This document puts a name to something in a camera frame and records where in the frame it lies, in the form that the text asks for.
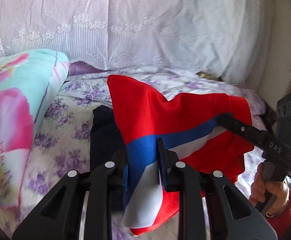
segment blue stripe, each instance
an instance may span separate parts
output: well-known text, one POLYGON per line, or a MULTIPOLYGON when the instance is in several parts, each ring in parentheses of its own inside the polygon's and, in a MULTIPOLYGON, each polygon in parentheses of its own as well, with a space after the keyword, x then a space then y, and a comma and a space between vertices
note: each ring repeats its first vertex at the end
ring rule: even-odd
POLYGON ((154 163, 157 160, 156 155, 156 139, 162 137, 164 147, 171 149, 176 146, 194 141, 209 135, 213 128, 218 125, 217 118, 210 119, 190 130, 162 134, 162 135, 147 135, 133 140, 127 145, 127 161, 128 161, 128 188, 124 194, 124 207, 130 201, 130 198, 138 185, 140 178, 146 166, 154 163))

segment bracelet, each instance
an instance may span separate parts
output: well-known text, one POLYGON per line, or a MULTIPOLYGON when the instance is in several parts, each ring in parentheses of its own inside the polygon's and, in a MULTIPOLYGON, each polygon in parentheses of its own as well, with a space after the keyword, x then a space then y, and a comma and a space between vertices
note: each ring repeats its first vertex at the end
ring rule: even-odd
POLYGON ((287 203, 286 203, 286 205, 284 206, 283 210, 281 210, 280 212, 277 212, 277 213, 275 213, 275 214, 273 214, 273 215, 268 215, 268 213, 266 213, 266 217, 267 217, 267 218, 274 218, 274 217, 276 217, 276 216, 281 215, 281 214, 286 210, 288 204, 289 204, 289 200, 287 201, 287 203))

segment silver screw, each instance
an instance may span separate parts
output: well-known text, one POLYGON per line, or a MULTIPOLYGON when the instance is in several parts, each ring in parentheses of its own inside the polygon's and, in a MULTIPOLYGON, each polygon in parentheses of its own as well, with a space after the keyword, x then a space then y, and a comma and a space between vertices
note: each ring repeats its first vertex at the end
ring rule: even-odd
POLYGON ((69 176, 70 178, 75 177, 77 174, 78 174, 78 172, 75 171, 75 170, 72 170, 72 171, 69 171, 69 172, 68 172, 68 176, 69 176))
POLYGON ((106 162, 105 163, 105 167, 107 167, 107 168, 113 168, 114 166, 115 166, 114 162, 106 162))
POLYGON ((223 176, 222 172, 221 171, 214 171, 212 173, 216 178, 221 178, 223 176))
POLYGON ((186 164, 184 162, 176 162, 176 167, 177 168, 184 168, 186 164))

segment person's arm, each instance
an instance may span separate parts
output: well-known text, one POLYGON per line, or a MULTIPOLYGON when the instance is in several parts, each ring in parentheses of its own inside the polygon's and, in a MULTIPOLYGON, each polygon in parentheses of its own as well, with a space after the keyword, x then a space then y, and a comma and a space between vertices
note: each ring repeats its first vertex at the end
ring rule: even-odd
POLYGON ((266 190, 276 196, 275 202, 267 211, 266 219, 276 231, 278 237, 282 236, 291 225, 291 190, 285 183, 262 180, 263 163, 259 164, 251 185, 249 201, 255 206, 265 201, 266 190))

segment white wall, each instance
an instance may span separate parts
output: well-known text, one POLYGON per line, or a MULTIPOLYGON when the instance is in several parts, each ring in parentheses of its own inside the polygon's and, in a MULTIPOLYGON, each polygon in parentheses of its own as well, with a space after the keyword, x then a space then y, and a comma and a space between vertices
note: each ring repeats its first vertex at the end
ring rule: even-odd
POLYGON ((268 57, 258 94, 273 108, 291 81, 291 0, 275 0, 268 57))

